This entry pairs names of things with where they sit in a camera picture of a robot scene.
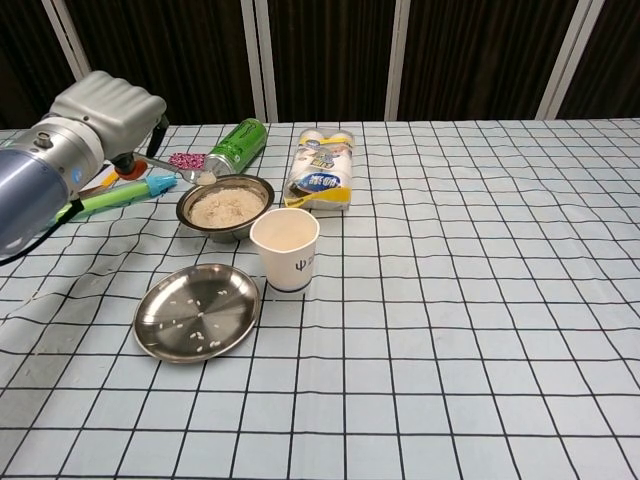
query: pink sprinkle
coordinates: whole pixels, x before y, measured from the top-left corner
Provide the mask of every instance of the pink sprinkle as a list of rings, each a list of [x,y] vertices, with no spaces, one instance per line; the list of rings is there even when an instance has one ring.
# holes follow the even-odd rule
[[[183,169],[200,169],[204,166],[204,153],[172,153],[169,163]]]

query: can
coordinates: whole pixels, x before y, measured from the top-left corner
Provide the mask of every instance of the can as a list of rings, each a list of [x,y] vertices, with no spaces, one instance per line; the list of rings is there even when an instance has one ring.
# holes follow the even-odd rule
[[[205,165],[215,175],[242,173],[267,144],[267,129],[255,118],[247,118],[213,147]]]

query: cable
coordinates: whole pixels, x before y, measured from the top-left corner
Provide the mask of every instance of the cable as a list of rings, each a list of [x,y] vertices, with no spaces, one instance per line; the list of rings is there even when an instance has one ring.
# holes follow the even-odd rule
[[[38,248],[40,245],[42,245],[42,243],[47,238],[49,238],[51,235],[53,235],[55,233],[55,231],[58,230],[58,228],[60,228],[65,223],[67,223],[69,220],[71,220],[73,217],[75,217],[82,210],[84,210],[84,205],[82,204],[82,201],[80,199],[71,200],[71,207],[69,207],[69,210],[67,210],[64,213],[64,215],[62,215],[60,217],[60,219],[56,222],[55,225],[53,225],[49,230],[44,232],[42,234],[42,236],[38,240],[33,242],[31,245],[29,245],[24,250],[16,253],[12,257],[5,258],[4,260],[0,260],[0,267],[4,267],[5,265],[8,265],[8,264],[10,264],[12,262],[15,262],[16,260],[19,260],[20,258],[24,257],[25,255],[29,255],[36,248]]]

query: plastic package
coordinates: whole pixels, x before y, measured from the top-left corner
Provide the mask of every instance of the plastic package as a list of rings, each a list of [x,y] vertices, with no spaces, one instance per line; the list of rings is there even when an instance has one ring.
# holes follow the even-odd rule
[[[320,210],[349,208],[353,147],[353,134],[346,130],[302,132],[285,184],[285,205]]]

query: spoon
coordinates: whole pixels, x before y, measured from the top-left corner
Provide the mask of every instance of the spoon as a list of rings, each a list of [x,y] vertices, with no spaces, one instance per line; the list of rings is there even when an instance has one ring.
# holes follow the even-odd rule
[[[180,168],[175,165],[171,165],[168,162],[162,162],[160,160],[145,157],[144,155],[138,156],[150,165],[181,175],[184,180],[194,185],[210,185],[216,182],[215,175],[207,170],[203,170],[201,168]]]

